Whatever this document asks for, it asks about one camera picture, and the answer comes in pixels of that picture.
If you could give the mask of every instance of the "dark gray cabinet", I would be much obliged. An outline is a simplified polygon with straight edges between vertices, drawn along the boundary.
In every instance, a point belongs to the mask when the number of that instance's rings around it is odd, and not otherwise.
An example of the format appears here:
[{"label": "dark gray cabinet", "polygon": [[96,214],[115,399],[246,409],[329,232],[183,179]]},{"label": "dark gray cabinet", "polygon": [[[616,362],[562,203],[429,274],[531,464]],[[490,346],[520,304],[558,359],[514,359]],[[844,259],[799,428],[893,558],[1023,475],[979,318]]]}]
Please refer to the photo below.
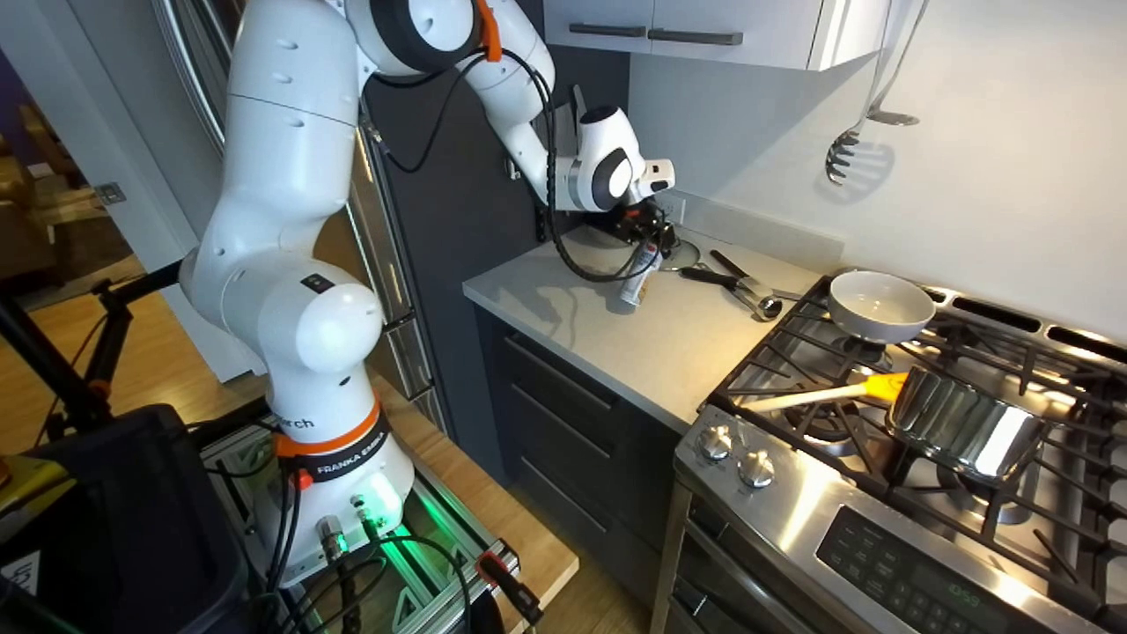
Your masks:
[{"label": "dark gray cabinet", "polygon": [[678,433],[477,312],[502,480],[650,601]]}]

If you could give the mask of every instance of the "cabinet door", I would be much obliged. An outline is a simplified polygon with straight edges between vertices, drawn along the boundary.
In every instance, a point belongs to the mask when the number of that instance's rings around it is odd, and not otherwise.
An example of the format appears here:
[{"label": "cabinet door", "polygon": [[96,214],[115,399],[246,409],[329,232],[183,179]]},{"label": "cabinet door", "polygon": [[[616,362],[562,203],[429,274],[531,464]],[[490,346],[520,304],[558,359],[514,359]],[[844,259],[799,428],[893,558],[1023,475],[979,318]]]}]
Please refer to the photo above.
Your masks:
[{"label": "cabinet door", "polygon": [[655,52],[760,66],[806,66],[821,0],[657,0]]},{"label": "cabinet door", "polygon": [[553,44],[648,52],[650,0],[544,0]]}]

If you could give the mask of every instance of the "oven handle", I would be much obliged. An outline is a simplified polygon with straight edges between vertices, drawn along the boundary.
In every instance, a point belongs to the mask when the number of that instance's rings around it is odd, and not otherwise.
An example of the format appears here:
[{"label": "oven handle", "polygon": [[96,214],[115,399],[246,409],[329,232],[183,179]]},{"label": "oven handle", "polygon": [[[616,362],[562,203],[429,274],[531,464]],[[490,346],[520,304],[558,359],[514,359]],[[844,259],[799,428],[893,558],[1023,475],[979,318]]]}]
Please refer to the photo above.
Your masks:
[{"label": "oven handle", "polygon": [[727,558],[727,553],[711,543],[709,533],[699,533],[693,520],[685,520],[685,540],[693,540],[704,557],[726,573],[732,576],[773,624],[783,624],[786,631],[811,631],[811,624],[801,624],[793,608],[786,608],[763,585],[758,585],[742,568],[736,568]]}]

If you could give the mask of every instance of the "white wall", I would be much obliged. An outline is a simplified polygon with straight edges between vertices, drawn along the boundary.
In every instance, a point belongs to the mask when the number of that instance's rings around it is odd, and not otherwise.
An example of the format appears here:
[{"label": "white wall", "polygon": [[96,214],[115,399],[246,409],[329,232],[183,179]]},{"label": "white wall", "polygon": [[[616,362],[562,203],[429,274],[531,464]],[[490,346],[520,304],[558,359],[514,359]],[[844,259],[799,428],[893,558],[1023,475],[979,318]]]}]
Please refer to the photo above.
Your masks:
[{"label": "white wall", "polygon": [[826,186],[869,78],[632,55],[630,112],[709,203],[1127,340],[1127,2],[932,0],[882,103],[918,126],[869,123],[882,179]]}]

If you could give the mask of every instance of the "kitchen utensil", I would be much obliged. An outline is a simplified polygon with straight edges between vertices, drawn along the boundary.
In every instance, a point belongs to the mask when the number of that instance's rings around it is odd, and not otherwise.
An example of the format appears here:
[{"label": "kitchen utensil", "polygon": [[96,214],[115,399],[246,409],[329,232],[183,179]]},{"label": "kitchen utensil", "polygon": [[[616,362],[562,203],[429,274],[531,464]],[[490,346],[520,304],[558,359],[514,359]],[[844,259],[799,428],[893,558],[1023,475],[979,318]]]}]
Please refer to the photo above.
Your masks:
[{"label": "kitchen utensil", "polygon": [[1007,405],[975,383],[913,366],[891,405],[900,445],[979,480],[1002,475],[1007,453],[1030,425],[1030,413]]},{"label": "kitchen utensil", "polygon": [[824,388],[824,389],[799,389],[799,393],[779,393],[779,399],[758,399],[758,402],[738,402],[738,409],[749,413],[783,413],[783,409],[799,409],[799,405],[818,405],[818,402],[847,402],[847,399],[874,399],[881,405],[893,405],[900,393],[909,374],[874,374],[859,383],[844,388]]},{"label": "kitchen utensil", "polygon": [[693,281],[711,281],[711,286],[722,286],[727,290],[742,307],[749,307],[749,318],[752,320],[773,320],[783,312],[783,299],[773,292],[760,292],[752,281],[736,259],[727,259],[726,254],[719,251],[709,251],[727,274],[719,274],[719,272],[709,272],[704,263],[697,266],[678,266],[684,279],[693,279]]},{"label": "kitchen utensil", "polygon": [[900,43],[893,43],[893,34],[891,34],[893,5],[888,5],[888,17],[882,17],[882,44],[881,44],[881,52],[877,52],[874,83],[869,83],[869,95],[866,95],[866,103],[861,103],[861,112],[859,112],[859,120],[857,120],[847,131],[841,131],[841,135],[832,142],[832,147],[826,147],[826,156],[824,156],[824,177],[826,177],[826,183],[833,183],[833,186],[844,186],[844,179],[881,183],[881,179],[888,177],[888,170],[891,170],[891,147],[861,142],[861,136],[859,136],[861,126],[866,126],[866,123],[882,123],[882,126],[915,126],[915,123],[918,123],[918,120],[909,116],[909,112],[888,112],[888,110],[882,110],[882,97],[888,97],[891,83],[899,82],[899,75],[900,75],[900,66],[905,66],[905,55],[909,55],[909,50],[913,50],[913,37],[915,37],[915,30],[918,30],[918,22],[921,22],[921,12],[927,12],[927,2],[931,2],[931,0],[918,0],[915,17],[913,17],[913,28],[899,34]]},{"label": "kitchen utensil", "polygon": [[832,281],[832,312],[852,338],[888,346],[915,338],[935,307],[905,279],[844,272]]}]

